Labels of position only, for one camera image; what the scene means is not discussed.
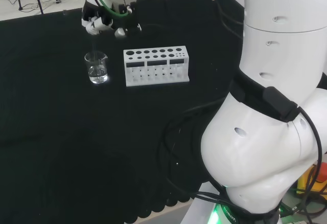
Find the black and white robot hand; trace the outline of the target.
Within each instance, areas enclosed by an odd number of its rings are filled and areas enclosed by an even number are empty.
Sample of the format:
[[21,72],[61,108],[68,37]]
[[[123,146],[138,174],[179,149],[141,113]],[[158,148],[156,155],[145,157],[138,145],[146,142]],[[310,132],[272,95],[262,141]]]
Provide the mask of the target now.
[[117,38],[137,35],[137,0],[85,0],[81,24],[90,35],[113,31]]

